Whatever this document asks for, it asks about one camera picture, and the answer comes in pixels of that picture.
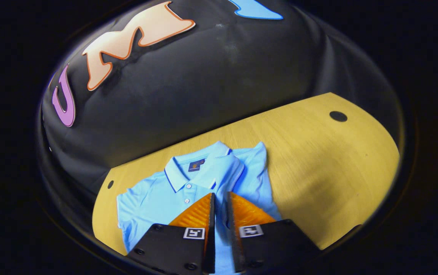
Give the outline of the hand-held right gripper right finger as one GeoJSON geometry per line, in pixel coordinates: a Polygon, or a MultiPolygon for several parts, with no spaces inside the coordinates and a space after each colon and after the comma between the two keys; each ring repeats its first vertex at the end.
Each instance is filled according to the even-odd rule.
{"type": "Polygon", "coordinates": [[[228,193],[227,213],[237,273],[302,274],[321,254],[294,221],[276,220],[233,192],[228,193]]]}

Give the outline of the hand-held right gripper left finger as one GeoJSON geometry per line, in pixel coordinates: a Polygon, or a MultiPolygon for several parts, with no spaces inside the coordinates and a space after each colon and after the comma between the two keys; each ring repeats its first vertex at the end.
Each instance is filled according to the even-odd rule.
{"type": "Polygon", "coordinates": [[[209,193],[168,225],[152,224],[127,258],[159,275],[214,273],[215,201],[209,193]]]}

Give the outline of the light blue T-shirt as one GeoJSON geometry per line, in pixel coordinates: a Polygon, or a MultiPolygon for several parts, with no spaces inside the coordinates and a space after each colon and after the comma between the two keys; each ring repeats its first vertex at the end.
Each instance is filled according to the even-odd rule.
{"type": "Polygon", "coordinates": [[[153,223],[169,224],[196,201],[214,193],[216,259],[212,275],[236,275],[225,199],[228,192],[234,192],[280,220],[266,161],[262,142],[254,148],[230,149],[218,141],[172,157],[163,171],[117,196],[118,227],[126,251],[134,248],[153,223]]]}

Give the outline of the black backdrop cloth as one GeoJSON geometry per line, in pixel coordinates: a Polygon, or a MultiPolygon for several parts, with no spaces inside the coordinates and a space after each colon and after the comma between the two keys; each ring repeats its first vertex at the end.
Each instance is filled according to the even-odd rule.
{"type": "Polygon", "coordinates": [[[372,58],[351,38],[294,0],[240,0],[281,16],[243,17],[229,0],[150,0],[124,8],[73,40],[39,105],[37,136],[60,173],[51,191],[63,216],[92,234],[91,212],[104,176],[120,164],[272,108],[332,92],[372,115],[397,147],[404,141],[399,99],[372,58]],[[87,88],[83,50],[121,31],[152,6],[195,25],[151,45],[149,27],[124,42],[124,59],[87,88]]]}

